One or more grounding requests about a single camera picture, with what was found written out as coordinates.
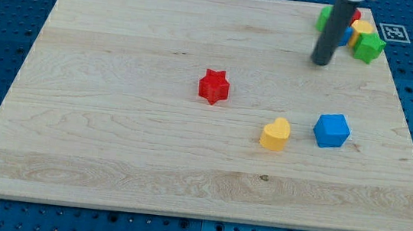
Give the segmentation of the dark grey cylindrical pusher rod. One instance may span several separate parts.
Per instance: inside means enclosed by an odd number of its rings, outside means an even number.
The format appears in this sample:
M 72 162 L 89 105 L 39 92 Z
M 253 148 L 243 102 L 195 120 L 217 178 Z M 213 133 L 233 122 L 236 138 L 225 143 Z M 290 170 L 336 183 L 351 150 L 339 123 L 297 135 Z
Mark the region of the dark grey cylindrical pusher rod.
M 311 61 L 318 66 L 326 66 L 339 46 L 351 18 L 358 8 L 359 2 L 349 0 L 336 0 L 328 17 L 324 29 L 314 46 Z

